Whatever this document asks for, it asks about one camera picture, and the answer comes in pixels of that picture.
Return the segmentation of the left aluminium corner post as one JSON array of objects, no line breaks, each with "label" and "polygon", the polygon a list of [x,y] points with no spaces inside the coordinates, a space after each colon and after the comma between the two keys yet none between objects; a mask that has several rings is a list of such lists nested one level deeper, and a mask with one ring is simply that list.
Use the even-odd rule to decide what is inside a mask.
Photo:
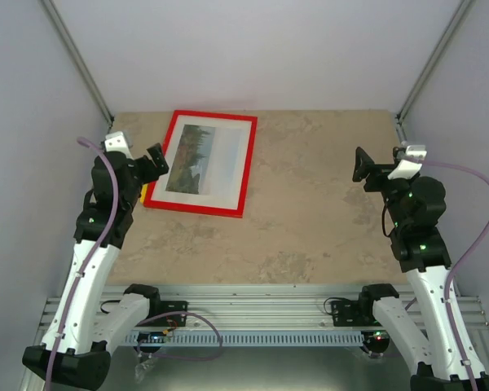
[{"label": "left aluminium corner post", "polygon": [[108,108],[108,105],[100,92],[95,79],[88,69],[86,62],[83,59],[71,33],[69,32],[68,27],[66,26],[66,23],[64,22],[64,19],[60,14],[55,2],[52,0],[41,0],[40,4],[52,23],[60,41],[63,43],[64,48],[68,52],[71,62],[77,69],[82,81],[90,93],[91,98],[95,102],[95,105],[101,112],[104,120],[108,124],[108,127],[111,128],[114,121],[114,115]]}]

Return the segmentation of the aluminium corner post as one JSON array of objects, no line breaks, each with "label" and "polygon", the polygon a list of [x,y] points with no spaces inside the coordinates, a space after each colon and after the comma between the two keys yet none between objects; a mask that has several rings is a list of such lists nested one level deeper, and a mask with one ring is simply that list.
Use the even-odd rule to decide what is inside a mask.
[{"label": "aluminium corner post", "polygon": [[430,56],[425,62],[424,67],[419,73],[418,78],[414,82],[410,92],[407,94],[401,108],[395,115],[396,123],[399,126],[403,126],[403,122],[410,112],[412,105],[415,103],[422,90],[426,86],[428,80],[433,75],[434,70],[437,68],[441,58],[447,52],[447,48],[454,39],[457,31],[464,23],[467,15],[470,13],[471,8],[474,6],[474,0],[462,0],[459,1],[455,11],[453,12],[447,26],[443,30],[440,38],[434,46]]},{"label": "aluminium corner post", "polygon": [[83,59],[71,33],[69,32],[68,27],[66,26],[66,23],[64,22],[64,19],[60,14],[55,2],[52,0],[41,0],[40,4],[52,23],[60,41],[63,43],[64,48],[68,52],[71,62],[77,69],[82,81],[90,93],[91,98],[95,102],[95,105],[101,112],[104,120],[108,124],[108,127],[111,128],[114,121],[114,115],[108,108],[108,105],[100,92],[95,79],[88,69],[86,62]]}]

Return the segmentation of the right aluminium corner post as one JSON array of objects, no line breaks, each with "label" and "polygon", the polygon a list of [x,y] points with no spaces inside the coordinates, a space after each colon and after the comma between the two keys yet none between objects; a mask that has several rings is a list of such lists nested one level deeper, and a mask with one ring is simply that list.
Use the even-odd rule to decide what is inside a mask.
[{"label": "right aluminium corner post", "polygon": [[470,13],[471,8],[474,6],[474,0],[462,0],[459,1],[455,11],[453,12],[447,26],[443,30],[440,38],[434,46],[430,56],[425,62],[424,67],[419,73],[418,78],[414,82],[410,92],[407,94],[401,108],[395,115],[396,123],[399,126],[403,126],[403,122],[410,112],[412,105],[415,103],[422,90],[426,86],[428,80],[433,75],[434,70],[437,68],[441,58],[447,52],[447,48],[454,39],[457,31],[464,23],[467,15]]}]

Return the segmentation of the aluminium rail base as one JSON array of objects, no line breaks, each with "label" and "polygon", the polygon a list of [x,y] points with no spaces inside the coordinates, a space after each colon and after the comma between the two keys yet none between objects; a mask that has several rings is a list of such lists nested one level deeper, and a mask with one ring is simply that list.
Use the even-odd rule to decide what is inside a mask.
[{"label": "aluminium rail base", "polygon": [[[207,318],[219,332],[233,331],[373,331],[378,327],[335,327],[324,312],[328,297],[356,300],[362,284],[162,284],[156,285],[163,301],[187,301],[191,312]],[[126,286],[105,286],[94,324],[103,319],[99,306],[119,300]],[[477,297],[457,297],[462,317],[484,367],[489,373],[489,326]],[[42,311],[34,344],[39,345],[60,302],[49,297]],[[190,319],[180,331],[210,331],[204,322]]]}]

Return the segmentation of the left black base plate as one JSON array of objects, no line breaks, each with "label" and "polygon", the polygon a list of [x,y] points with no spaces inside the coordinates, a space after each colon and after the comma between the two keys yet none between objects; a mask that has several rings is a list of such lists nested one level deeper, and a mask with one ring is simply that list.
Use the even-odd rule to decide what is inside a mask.
[{"label": "left black base plate", "polygon": [[156,308],[155,315],[165,314],[165,317],[153,321],[158,327],[184,327],[187,316],[182,314],[188,310],[187,301],[162,301]]}]

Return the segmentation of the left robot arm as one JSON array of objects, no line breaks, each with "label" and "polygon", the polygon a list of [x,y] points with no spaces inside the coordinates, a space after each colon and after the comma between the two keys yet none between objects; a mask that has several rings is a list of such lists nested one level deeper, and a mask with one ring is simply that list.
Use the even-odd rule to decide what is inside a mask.
[{"label": "left robot arm", "polygon": [[169,171],[158,143],[138,159],[121,138],[104,146],[97,150],[93,185],[76,221],[72,264],[58,309],[42,341],[27,347],[22,357],[23,365],[47,385],[99,389],[114,351],[131,329],[140,322],[153,325],[162,315],[158,289],[133,283],[104,320],[95,320],[141,190]]}]

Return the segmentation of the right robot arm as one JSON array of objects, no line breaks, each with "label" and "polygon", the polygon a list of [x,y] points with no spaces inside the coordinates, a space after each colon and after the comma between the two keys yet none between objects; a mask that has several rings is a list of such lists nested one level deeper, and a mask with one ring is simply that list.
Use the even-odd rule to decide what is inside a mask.
[{"label": "right robot arm", "polygon": [[425,330],[410,318],[390,284],[363,287],[358,316],[380,324],[411,372],[412,390],[489,390],[489,373],[469,338],[454,287],[456,264],[437,228],[446,211],[446,190],[423,176],[427,152],[409,145],[393,150],[391,165],[375,163],[357,147],[354,182],[381,194],[393,222],[388,233],[392,253],[420,306]]}]

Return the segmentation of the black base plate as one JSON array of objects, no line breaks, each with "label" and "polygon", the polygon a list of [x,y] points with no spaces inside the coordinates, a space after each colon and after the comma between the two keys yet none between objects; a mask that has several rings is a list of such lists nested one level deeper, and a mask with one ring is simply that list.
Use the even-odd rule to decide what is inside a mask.
[{"label": "black base plate", "polygon": [[377,321],[358,301],[343,297],[329,297],[323,303],[324,312],[333,318],[335,327],[371,327]]},{"label": "black base plate", "polygon": [[158,327],[184,327],[187,316],[182,314],[188,310],[187,301],[162,301],[156,308],[155,315],[165,314],[165,317],[153,321]]}]

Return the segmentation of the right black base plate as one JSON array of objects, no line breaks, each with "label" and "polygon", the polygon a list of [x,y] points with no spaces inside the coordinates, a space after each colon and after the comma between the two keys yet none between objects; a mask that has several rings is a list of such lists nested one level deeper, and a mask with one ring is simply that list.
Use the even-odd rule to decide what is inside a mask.
[{"label": "right black base plate", "polygon": [[323,303],[324,312],[333,318],[335,327],[371,327],[377,321],[358,301],[343,297],[329,297]]}]

